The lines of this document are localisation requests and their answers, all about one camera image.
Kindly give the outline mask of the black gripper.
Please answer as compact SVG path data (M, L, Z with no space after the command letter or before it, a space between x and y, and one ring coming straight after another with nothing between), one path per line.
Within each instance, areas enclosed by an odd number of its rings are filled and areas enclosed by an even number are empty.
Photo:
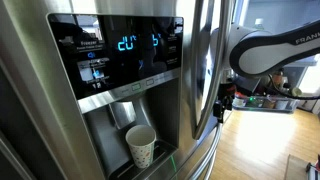
M213 115L219 123L223 122L224 111L232 109L235 91L236 86L233 83L219 85L217 100L213 106Z

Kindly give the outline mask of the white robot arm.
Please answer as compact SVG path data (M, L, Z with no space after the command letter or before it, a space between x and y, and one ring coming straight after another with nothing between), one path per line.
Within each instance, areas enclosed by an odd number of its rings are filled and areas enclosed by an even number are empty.
M211 57L220 63L213 115L219 122L225 110L291 113L303 99L282 82L283 67L320 53L320 21L273 35L232 23L224 41L214 30Z

